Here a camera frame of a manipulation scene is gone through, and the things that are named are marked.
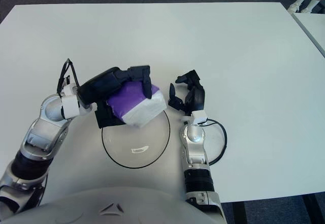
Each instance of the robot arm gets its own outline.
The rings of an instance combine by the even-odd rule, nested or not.
[[[69,76],[64,77],[69,67],[76,83],[70,83]],[[79,86],[73,64],[68,59],[62,68],[57,94],[42,102],[40,116],[29,127],[15,159],[0,180],[0,220],[39,204],[49,166],[76,116],[89,113],[92,103],[102,105],[126,81],[142,81],[144,95],[151,98],[149,75],[149,66],[131,67],[127,71],[112,68]],[[114,123],[116,118],[112,114],[104,119],[111,125],[118,124]]]
[[[171,107],[185,112],[181,119],[184,126],[180,130],[180,139],[186,202],[220,221],[224,214],[219,196],[214,191],[209,161],[204,149],[205,132],[201,127],[206,125],[208,119],[203,110],[205,91],[195,70],[179,76],[176,83],[186,83],[189,90],[183,103],[182,99],[175,96],[175,87],[171,84],[168,101]]]

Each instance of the white cloth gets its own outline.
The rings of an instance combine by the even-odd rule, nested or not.
[[[143,100],[124,114],[122,120],[128,125],[143,127],[166,108],[167,105],[163,93],[158,90],[152,95],[151,99]]]

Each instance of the white table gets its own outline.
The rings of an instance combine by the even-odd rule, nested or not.
[[[325,15],[294,13],[293,17],[325,57]]]
[[[43,99],[55,93],[67,57],[80,83],[113,66],[149,64],[166,99],[170,82],[196,69],[206,112],[229,135],[224,157],[211,167],[222,202],[325,191],[325,59],[281,4],[16,6],[0,25],[0,172]],[[93,113],[75,119],[51,165],[44,202],[115,185],[183,198],[182,114],[167,114],[166,151],[138,170],[108,158]],[[222,147],[216,132],[207,128],[210,157]]]

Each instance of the robotic hand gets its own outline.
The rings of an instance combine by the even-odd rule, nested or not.
[[[71,67],[75,83],[64,77]],[[116,118],[106,99],[126,81],[142,81],[143,92],[151,98],[150,66],[131,67],[127,71],[111,68],[79,86],[72,62],[62,68],[57,94],[47,97],[40,116],[28,129],[15,159],[9,163],[0,180],[0,220],[39,205],[44,193],[43,181],[48,168],[68,134],[71,121],[92,110],[100,127],[123,124]]]

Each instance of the black cable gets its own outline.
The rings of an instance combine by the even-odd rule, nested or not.
[[[62,91],[62,85],[64,82],[64,75],[67,73],[68,69],[71,67],[72,70],[72,74],[73,74],[73,78],[75,79],[76,85],[79,88],[79,82],[78,82],[78,78],[77,78],[77,74],[76,74],[76,70],[73,66],[72,61],[70,61],[70,59],[68,58],[66,60],[66,62],[63,64],[62,70],[61,70],[61,74],[59,77],[59,81],[57,83],[57,88],[56,88],[56,93],[61,97],[61,91]]]
[[[47,178],[48,178],[48,176],[49,176],[49,174],[46,175],[45,185],[44,185],[44,191],[43,191],[43,194],[42,194],[42,196],[41,196],[41,198],[40,198],[40,201],[39,201],[38,206],[41,204],[41,201],[42,201],[42,199],[43,199],[43,196],[44,196],[44,193],[45,193],[45,190],[46,190],[46,185],[47,185]]]
[[[226,132],[224,126],[220,122],[213,120],[213,119],[207,119],[207,121],[211,121],[213,123],[208,124],[208,125],[200,125],[200,126],[211,126],[211,125],[217,124],[217,125],[219,125],[219,127],[221,127],[223,135],[224,135],[224,145],[223,145],[220,155],[217,158],[215,158],[214,160],[212,160],[211,162],[209,162],[209,165],[213,165],[213,164],[217,163],[222,158],[222,156],[225,152],[225,149],[227,148],[227,132]]]

